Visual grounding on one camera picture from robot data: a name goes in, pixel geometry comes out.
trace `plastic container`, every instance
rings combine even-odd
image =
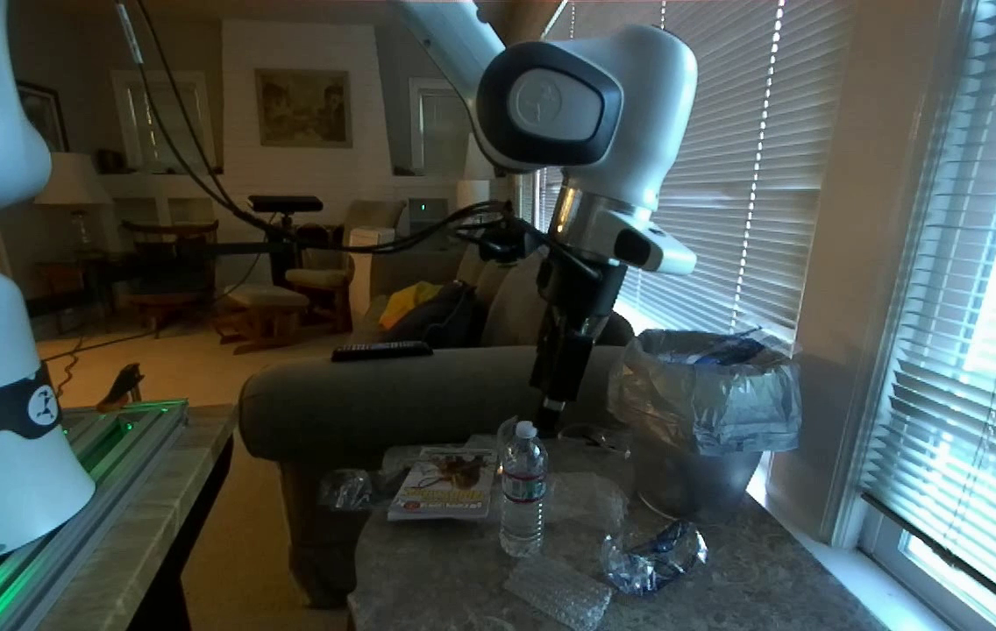
[[[544,542],[546,448],[529,421],[515,426],[499,462],[499,542],[509,556],[532,556]]]

